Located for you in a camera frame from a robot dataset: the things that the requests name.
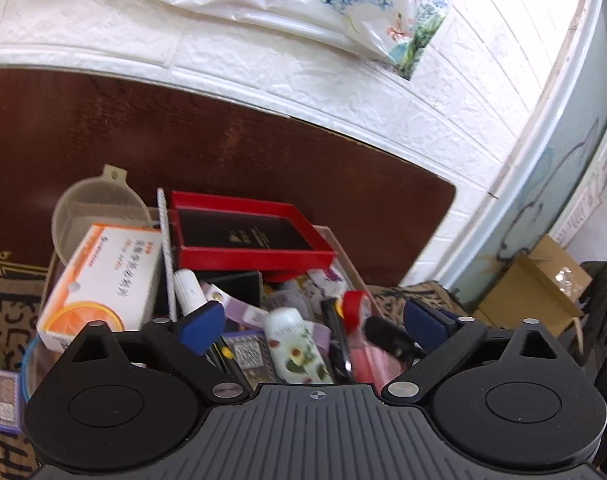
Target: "gray ribbed panel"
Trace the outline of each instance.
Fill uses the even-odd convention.
[[[264,386],[242,406],[215,408],[174,455],[143,470],[73,476],[45,467],[35,480],[515,480],[444,444],[416,408],[382,403],[370,386]],[[589,466],[539,476],[597,480]]]

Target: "red tray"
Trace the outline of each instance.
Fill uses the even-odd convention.
[[[258,216],[280,218],[290,222],[302,240],[310,247],[302,249],[229,248],[187,245],[180,217],[186,211],[239,214],[245,217]],[[282,281],[297,276],[309,269],[327,269],[336,253],[317,230],[292,204],[233,198],[201,193],[172,192],[170,220],[173,224],[177,246],[177,263],[180,269],[192,270],[260,270],[266,280]]]

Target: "orange slice picture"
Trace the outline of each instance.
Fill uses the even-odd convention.
[[[86,323],[105,321],[110,330],[125,330],[121,318],[110,308],[94,301],[75,301],[52,314],[45,329],[65,335],[77,335]]]

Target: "white brick wall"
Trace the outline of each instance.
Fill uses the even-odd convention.
[[[429,278],[493,200],[487,190],[535,108],[577,1],[454,0],[407,82],[323,44],[154,0],[0,0],[0,65],[110,73],[224,96],[443,176],[457,187],[455,203],[410,283]]]

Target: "silver screw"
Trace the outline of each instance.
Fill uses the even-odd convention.
[[[219,383],[212,388],[212,394],[220,399],[232,399],[243,393],[243,386],[237,383]]]
[[[414,397],[419,393],[419,387],[414,383],[399,381],[388,386],[388,391],[395,397]]]

